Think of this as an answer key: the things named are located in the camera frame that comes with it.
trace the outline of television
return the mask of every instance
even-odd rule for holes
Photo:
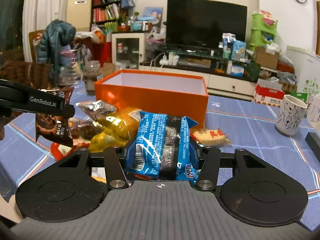
[[[166,44],[215,49],[222,33],[244,41],[247,7],[208,0],[168,0]]]

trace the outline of green bag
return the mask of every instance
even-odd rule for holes
[[[308,93],[291,93],[291,95],[295,98],[300,99],[304,103],[307,103]]]

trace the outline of air conditioner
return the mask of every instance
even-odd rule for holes
[[[92,0],[68,0],[66,22],[78,32],[90,30],[91,2]]]

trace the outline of jacket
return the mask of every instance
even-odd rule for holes
[[[38,63],[52,64],[50,78],[53,80],[54,86],[57,86],[59,80],[60,49],[72,43],[75,35],[76,28],[60,20],[52,21],[44,30],[38,46]]]

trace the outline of bottle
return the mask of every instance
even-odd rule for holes
[[[102,78],[100,62],[98,60],[88,61],[84,66],[84,86],[88,95],[94,96],[94,83]]]

